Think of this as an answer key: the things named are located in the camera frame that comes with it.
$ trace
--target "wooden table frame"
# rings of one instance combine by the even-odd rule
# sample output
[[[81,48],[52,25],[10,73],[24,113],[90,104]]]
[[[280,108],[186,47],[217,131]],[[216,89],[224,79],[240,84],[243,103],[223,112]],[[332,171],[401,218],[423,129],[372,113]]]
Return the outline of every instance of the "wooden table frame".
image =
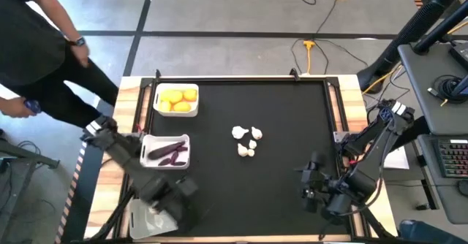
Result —
[[[162,79],[177,79],[177,78],[286,78],[293,76],[202,76],[202,77],[162,77]],[[338,99],[342,99],[344,114],[347,119],[347,127],[349,131],[361,131],[367,126],[366,109],[363,104],[361,90],[359,89],[358,79],[355,75],[310,75],[301,77],[337,77],[339,80],[340,94],[335,93],[335,88],[329,88],[331,103],[333,105],[333,115],[338,131],[343,130],[341,122],[340,109]],[[130,133],[134,128],[135,110],[137,107],[137,97],[140,92],[141,77],[123,77],[120,85],[120,90],[114,109],[113,118],[118,123],[118,131],[121,133]],[[146,113],[148,106],[152,106],[149,89],[143,95],[143,106],[141,107],[140,126],[145,125]],[[107,154],[104,154],[103,161],[109,159]],[[89,214],[86,227],[85,237],[91,237],[107,220],[113,209],[118,204],[120,196],[123,170],[113,161],[107,163],[100,170],[94,199]],[[382,185],[382,191],[378,200],[371,206],[371,211],[376,216],[377,220],[393,235],[397,235],[395,221],[391,212],[388,195],[385,188],[385,183]],[[121,235],[127,235],[128,229],[128,210],[124,214],[124,220],[121,225]],[[366,229],[363,227],[361,216],[355,214],[353,216],[356,236],[364,236]],[[326,235],[323,241],[349,241],[349,235]],[[135,243],[161,243],[161,242],[304,242],[318,241],[318,235],[289,235],[289,236],[245,236],[245,237],[149,237],[144,240],[134,240]]]

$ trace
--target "keyboard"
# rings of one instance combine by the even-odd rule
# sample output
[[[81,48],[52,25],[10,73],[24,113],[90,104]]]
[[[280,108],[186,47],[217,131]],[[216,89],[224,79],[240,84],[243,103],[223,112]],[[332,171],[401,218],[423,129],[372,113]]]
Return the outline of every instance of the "keyboard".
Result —
[[[437,140],[437,160],[446,178],[468,178],[468,140]]]

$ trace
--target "concrete floor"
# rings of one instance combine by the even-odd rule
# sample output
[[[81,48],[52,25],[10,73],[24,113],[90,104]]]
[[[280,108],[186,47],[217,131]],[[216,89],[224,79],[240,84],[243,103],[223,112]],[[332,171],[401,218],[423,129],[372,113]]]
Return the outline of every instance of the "concrete floor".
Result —
[[[59,0],[81,31],[134,31],[144,0]],[[315,32],[327,15],[333,0],[317,0],[309,6],[301,0],[151,0],[145,31],[259,31]],[[417,11],[413,0],[346,0],[339,2],[321,32],[333,34],[396,34]],[[124,73],[133,37],[87,37],[91,57],[115,82]],[[388,40],[332,39],[370,64],[384,50]],[[294,39],[143,37],[137,49],[131,75],[285,75],[294,67],[290,52]],[[354,74],[365,65],[328,42],[319,42],[328,56],[328,74]],[[306,51],[299,42],[295,49],[298,63],[306,71]],[[325,59],[317,48],[312,51],[312,74],[322,74]],[[411,88],[406,75],[396,81]],[[95,103],[95,96],[73,86],[84,100]],[[386,98],[401,90],[390,87]],[[0,86],[0,95],[12,94]],[[413,92],[400,99],[420,108]],[[0,126],[17,143],[31,140],[43,154],[61,159],[58,170],[40,169],[28,188],[28,202],[51,201],[57,211],[33,224],[18,224],[10,232],[12,242],[31,238],[34,243],[51,243],[56,236],[61,210],[80,148],[81,130],[54,121],[47,115],[13,120],[0,115]],[[60,136],[50,141],[47,137]],[[402,219],[422,220],[468,239],[468,226],[448,223],[443,210],[414,211],[424,201],[421,188],[389,186],[390,203],[396,223]],[[38,205],[38,214],[50,214]]]

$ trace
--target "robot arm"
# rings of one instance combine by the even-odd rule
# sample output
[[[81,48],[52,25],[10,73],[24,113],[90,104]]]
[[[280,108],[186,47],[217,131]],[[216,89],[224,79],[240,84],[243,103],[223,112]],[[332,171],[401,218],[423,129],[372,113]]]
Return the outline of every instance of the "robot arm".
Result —
[[[312,160],[302,170],[306,209],[314,212],[317,204],[328,198],[323,201],[325,207],[322,214],[326,218],[363,212],[369,223],[377,224],[375,217],[366,208],[366,203],[382,178],[381,169],[385,157],[402,132],[411,127],[414,121],[414,110],[397,101],[384,100],[378,107],[379,115],[368,128],[359,134],[345,137],[339,144],[340,155],[347,156],[350,160],[364,155],[360,161],[351,164],[340,178],[333,179],[320,171],[322,161],[317,154],[312,156]],[[358,211],[349,212],[351,205],[357,206]],[[381,232],[382,236],[388,236],[384,229],[375,230],[377,234]]]
[[[189,197],[197,186],[189,178],[172,181],[162,172],[141,166],[138,161],[141,142],[117,132],[116,122],[101,116],[83,130],[82,140],[105,151],[132,179],[132,190],[156,211],[166,210],[181,231],[192,226],[194,208]]]

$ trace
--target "person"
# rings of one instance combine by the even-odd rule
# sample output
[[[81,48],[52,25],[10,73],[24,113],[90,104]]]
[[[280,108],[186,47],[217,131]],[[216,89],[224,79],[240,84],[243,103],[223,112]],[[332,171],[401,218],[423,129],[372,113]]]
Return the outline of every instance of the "person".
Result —
[[[26,2],[34,1],[56,30]],[[101,113],[65,85],[76,83],[114,105],[118,88],[88,57],[86,41],[57,0],[0,0],[0,84],[20,97],[0,97],[0,111],[13,118],[35,116],[25,101],[37,101],[53,118],[85,128]]]

